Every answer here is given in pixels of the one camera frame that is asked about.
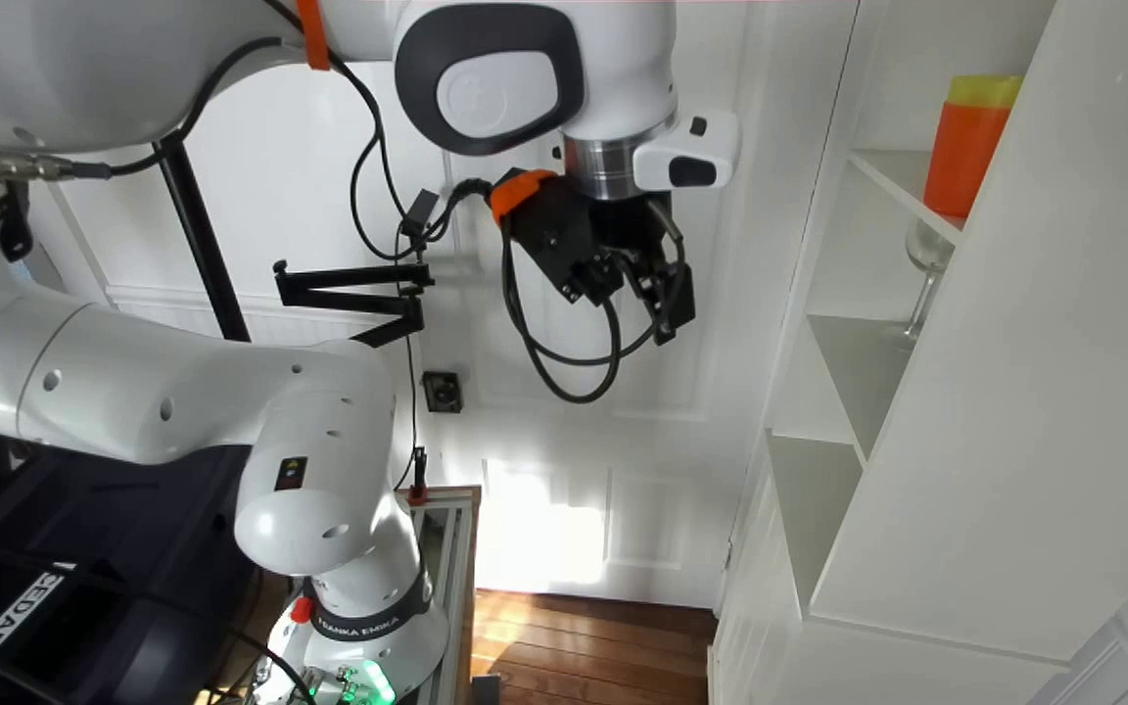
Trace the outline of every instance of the wooden floor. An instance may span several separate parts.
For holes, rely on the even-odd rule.
[[[503,705],[704,705],[708,612],[478,592],[473,678]]]

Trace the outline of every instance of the black mount bracket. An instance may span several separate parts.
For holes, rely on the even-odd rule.
[[[276,267],[283,306],[306,306],[306,311],[350,311],[350,313],[386,313],[396,316],[387,327],[378,327],[369,335],[356,335],[354,343],[379,350],[401,339],[413,339],[422,331],[420,293],[434,286],[429,267],[354,267],[354,272],[285,272],[285,260]],[[401,286],[401,293],[343,293],[339,286]]]

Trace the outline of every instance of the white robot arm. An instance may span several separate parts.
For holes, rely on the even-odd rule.
[[[115,178],[72,155],[170,143],[206,76],[255,38],[272,48],[259,68],[300,62],[289,14],[0,0],[0,181]],[[673,0],[300,0],[300,14],[315,62],[394,62],[405,114],[447,155],[491,159],[562,130],[566,178],[545,213],[566,206],[595,238],[673,190],[723,190],[732,174],[738,123],[679,108]],[[538,260],[566,293],[610,286],[582,284],[572,260]],[[276,648],[320,678],[373,657],[413,694],[447,642],[413,525],[386,495],[386,380],[366,350],[225,345],[0,273],[0,435],[145,465],[250,443],[237,538],[255,565],[309,580]],[[262,685],[276,696],[289,696],[283,673]]]

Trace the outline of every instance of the white wall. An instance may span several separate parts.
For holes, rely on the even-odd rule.
[[[478,213],[461,213],[454,238],[431,253],[439,286],[429,293],[420,362],[461,371],[465,416],[431,416],[429,448],[434,484],[491,489],[482,583],[719,602],[843,62],[835,7],[839,0],[682,0],[679,85],[746,110],[746,166],[738,190],[679,206],[703,320],[672,350],[634,357],[604,405],[566,407],[535,377],[498,298],[498,234]],[[387,72],[366,76],[396,114]],[[332,76],[289,68],[228,89],[194,136],[255,343],[309,345],[366,331],[343,313],[285,313],[272,286],[283,254],[300,267],[373,262],[344,213],[350,161],[366,132],[366,110]],[[491,169],[439,159],[401,119],[394,145],[405,194]],[[550,161],[550,151],[554,143],[529,145],[511,166]],[[387,245],[396,224],[386,194],[373,185],[366,206],[379,206],[373,224]],[[50,238],[89,253],[63,262],[79,290],[216,335],[159,178],[72,185],[40,213]],[[520,286],[550,343],[604,343],[595,311],[562,306],[529,267]]]

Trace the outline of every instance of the black pole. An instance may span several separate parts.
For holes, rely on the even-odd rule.
[[[250,343],[237,284],[228,277],[216,228],[195,181],[195,169],[189,166],[183,151],[165,151],[170,159],[162,161],[173,209],[181,217],[181,230],[189,238],[189,253],[195,254],[207,303],[216,311],[216,327],[225,343]]]

